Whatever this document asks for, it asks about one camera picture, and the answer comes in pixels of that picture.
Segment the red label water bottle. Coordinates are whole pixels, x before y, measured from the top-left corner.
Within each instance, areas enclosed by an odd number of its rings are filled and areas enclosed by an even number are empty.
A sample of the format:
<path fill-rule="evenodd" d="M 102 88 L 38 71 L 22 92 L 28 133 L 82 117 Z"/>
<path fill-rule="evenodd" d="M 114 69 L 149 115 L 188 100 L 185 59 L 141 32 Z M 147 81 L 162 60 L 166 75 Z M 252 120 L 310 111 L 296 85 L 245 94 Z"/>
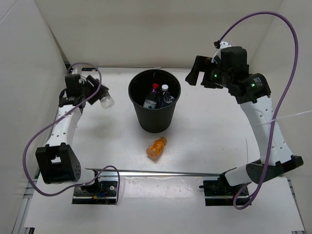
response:
<path fill-rule="evenodd" d="M 155 109 L 158 102 L 158 83 L 153 83 L 151 89 L 148 91 L 143 107 L 146 109 Z"/>

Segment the orange juice bottle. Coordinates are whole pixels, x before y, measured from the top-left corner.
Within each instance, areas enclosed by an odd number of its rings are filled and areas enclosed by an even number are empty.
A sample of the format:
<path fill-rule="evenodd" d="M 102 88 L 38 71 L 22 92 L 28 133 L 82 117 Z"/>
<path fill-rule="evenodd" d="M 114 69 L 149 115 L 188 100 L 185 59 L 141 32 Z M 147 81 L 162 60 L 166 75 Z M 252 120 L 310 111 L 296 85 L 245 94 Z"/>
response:
<path fill-rule="evenodd" d="M 163 152 L 166 143 L 167 143 L 167 139 L 165 137 L 160 137 L 158 140 L 155 140 L 146 149 L 147 156 L 152 160 L 156 160 L 160 156 L 160 154 Z"/>

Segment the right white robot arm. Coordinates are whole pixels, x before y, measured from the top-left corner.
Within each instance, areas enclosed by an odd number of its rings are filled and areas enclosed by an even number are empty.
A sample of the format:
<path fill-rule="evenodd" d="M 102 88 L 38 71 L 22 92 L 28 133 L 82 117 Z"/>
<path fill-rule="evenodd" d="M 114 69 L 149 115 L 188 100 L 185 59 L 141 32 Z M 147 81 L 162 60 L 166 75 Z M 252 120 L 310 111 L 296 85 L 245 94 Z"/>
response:
<path fill-rule="evenodd" d="M 220 174 L 213 191 L 232 194 L 238 185 L 259 183 L 268 160 L 264 181 L 271 180 L 303 165 L 301 156 L 296 156 L 287 146 L 277 123 L 272 124 L 273 103 L 266 78 L 251 74 L 247 64 L 247 51 L 240 46 L 220 49 L 214 58 L 197 56 L 185 80 L 195 86 L 199 73 L 204 77 L 201 85 L 211 89 L 228 89 L 245 113 L 259 147 L 260 158 L 239 168 Z"/>

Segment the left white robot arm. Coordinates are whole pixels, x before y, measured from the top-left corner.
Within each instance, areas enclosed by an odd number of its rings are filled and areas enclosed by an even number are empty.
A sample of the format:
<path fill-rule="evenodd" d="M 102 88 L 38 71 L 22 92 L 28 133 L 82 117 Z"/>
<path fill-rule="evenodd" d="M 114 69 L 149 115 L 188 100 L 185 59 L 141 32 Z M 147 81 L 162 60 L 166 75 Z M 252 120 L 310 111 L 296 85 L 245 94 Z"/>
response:
<path fill-rule="evenodd" d="M 85 184 L 86 191 L 97 195 L 102 190 L 101 181 L 94 178 L 94 171 L 80 165 L 71 144 L 85 107 L 85 104 L 79 104 L 93 95 L 100 82 L 92 76 L 82 82 L 80 75 L 71 74 L 65 77 L 65 83 L 66 88 L 59 95 L 58 123 L 53 126 L 45 146 L 37 148 L 37 163 L 46 184 Z"/>

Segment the black cap clear bottle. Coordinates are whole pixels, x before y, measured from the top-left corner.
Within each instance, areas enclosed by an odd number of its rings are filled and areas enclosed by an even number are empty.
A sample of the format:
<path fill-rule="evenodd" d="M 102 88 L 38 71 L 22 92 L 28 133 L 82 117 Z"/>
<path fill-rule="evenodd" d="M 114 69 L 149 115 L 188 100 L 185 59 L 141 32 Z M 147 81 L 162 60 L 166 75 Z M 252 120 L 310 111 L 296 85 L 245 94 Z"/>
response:
<path fill-rule="evenodd" d="M 113 98 L 109 94 L 109 88 L 106 86 L 101 86 L 100 88 L 101 94 L 100 94 L 100 103 L 103 109 L 109 109 L 112 108 L 115 104 Z"/>

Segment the blue label bottle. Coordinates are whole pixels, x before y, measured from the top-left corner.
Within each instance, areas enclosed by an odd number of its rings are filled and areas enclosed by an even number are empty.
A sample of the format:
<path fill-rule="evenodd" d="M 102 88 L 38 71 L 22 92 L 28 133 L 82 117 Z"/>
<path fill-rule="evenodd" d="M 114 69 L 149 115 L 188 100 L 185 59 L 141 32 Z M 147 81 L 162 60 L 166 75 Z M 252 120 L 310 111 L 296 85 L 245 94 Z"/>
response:
<path fill-rule="evenodd" d="M 171 105 L 175 98 L 168 92 L 169 86 L 167 84 L 163 84 L 161 86 L 161 90 L 158 94 L 158 107 L 159 108 L 165 108 L 169 105 Z"/>

